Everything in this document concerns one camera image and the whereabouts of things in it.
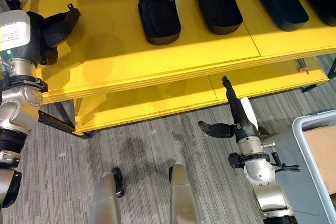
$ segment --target black bracket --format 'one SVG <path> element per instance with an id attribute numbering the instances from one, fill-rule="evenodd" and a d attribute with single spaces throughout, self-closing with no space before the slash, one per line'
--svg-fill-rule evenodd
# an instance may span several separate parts
<path id="1" fill-rule="evenodd" d="M 241 156 L 238 153 L 233 152 L 229 155 L 227 159 L 232 168 L 244 168 L 246 161 L 249 161 L 252 159 L 261 159 L 261 158 L 266 159 L 267 162 L 270 161 L 269 156 L 266 153 L 258 153 L 258 154 Z"/>
<path id="2" fill-rule="evenodd" d="M 90 132 L 83 132 L 83 135 L 77 135 L 74 133 L 75 126 L 73 125 L 69 115 L 67 114 L 66 110 L 64 109 L 63 105 L 60 102 L 55 103 L 55 107 L 58 110 L 59 114 L 61 115 L 64 121 L 61 121 L 52 115 L 49 115 L 41 110 L 38 111 L 38 122 L 53 127 L 57 130 L 63 131 L 65 133 L 80 137 L 82 139 L 88 139 L 92 137 Z"/>

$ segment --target metal clamp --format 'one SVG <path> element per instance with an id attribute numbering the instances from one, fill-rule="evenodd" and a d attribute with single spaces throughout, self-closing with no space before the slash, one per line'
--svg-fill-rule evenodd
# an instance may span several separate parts
<path id="1" fill-rule="evenodd" d="M 0 151 L 1 166 L 6 168 L 16 168 L 19 165 L 21 154 L 7 150 Z"/>

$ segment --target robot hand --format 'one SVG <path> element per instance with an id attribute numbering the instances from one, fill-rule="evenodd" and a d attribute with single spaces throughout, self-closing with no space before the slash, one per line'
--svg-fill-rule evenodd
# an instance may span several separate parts
<path id="1" fill-rule="evenodd" d="M 232 168 L 244 169 L 245 176 L 252 184 L 264 223 L 297 224 L 286 195 L 275 181 L 275 170 L 269 162 L 269 156 L 262 149 L 257 120 L 249 100 L 247 98 L 240 100 L 236 97 L 226 76 L 222 81 L 226 88 L 234 124 L 207 124 L 199 121 L 198 125 L 203 132 L 212 137 L 229 138 L 236 135 L 241 154 L 231 153 L 228 160 Z"/>

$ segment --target yellow shelving unit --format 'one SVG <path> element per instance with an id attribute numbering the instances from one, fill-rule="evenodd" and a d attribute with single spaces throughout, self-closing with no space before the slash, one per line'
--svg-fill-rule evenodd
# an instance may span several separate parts
<path id="1" fill-rule="evenodd" d="M 73 3 L 81 12 L 57 64 L 37 69 L 51 103 L 336 52 L 336 27 L 300 1 L 310 20 L 297 31 L 277 28 L 259 0 L 237 0 L 244 23 L 219 36 L 207 30 L 197 0 L 176 0 L 181 35 L 166 46 L 145 40 L 138 0 L 31 0 L 23 9 L 50 16 Z"/>
<path id="2" fill-rule="evenodd" d="M 309 21 L 280 30 L 259 0 L 236 0 L 244 22 L 229 35 L 206 28 L 197 0 L 175 0 L 177 41 L 155 46 L 143 34 L 138 0 L 31 0 L 23 9 L 47 17 L 72 3 L 81 16 L 58 47 L 53 66 L 39 66 L 48 83 L 44 103 L 74 99 L 76 134 L 226 102 L 228 75 L 239 97 L 327 81 L 314 59 L 336 52 L 336 27 L 325 25 L 306 0 Z M 305 58 L 309 74 L 295 59 Z"/>
<path id="3" fill-rule="evenodd" d="M 227 102 L 221 78 L 227 75 L 238 97 L 253 97 L 328 78 L 314 58 L 310 73 L 299 73 L 294 60 L 126 91 L 75 99 L 76 133 L 198 109 Z"/>

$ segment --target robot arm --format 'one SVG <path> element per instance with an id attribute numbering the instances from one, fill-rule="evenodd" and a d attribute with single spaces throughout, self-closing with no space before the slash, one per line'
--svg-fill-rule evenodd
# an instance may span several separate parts
<path id="1" fill-rule="evenodd" d="M 234 124 L 209 125 L 199 121 L 198 125 L 203 132 L 213 137 L 224 138 L 236 135 L 241 154 L 231 153 L 228 160 L 233 168 L 244 169 L 246 178 L 252 184 L 264 223 L 297 224 L 286 195 L 275 181 L 275 170 L 269 162 L 269 156 L 262 149 L 258 125 L 249 101 L 244 98 L 242 103 L 236 97 L 226 76 L 222 81 L 226 88 Z"/>
<path id="2" fill-rule="evenodd" d="M 35 68 L 56 63 L 56 46 L 79 19 L 78 10 L 68 7 L 70 11 L 49 18 L 22 10 L 0 14 L 0 209 L 16 200 L 22 174 L 15 168 L 48 90 L 35 77 Z"/>

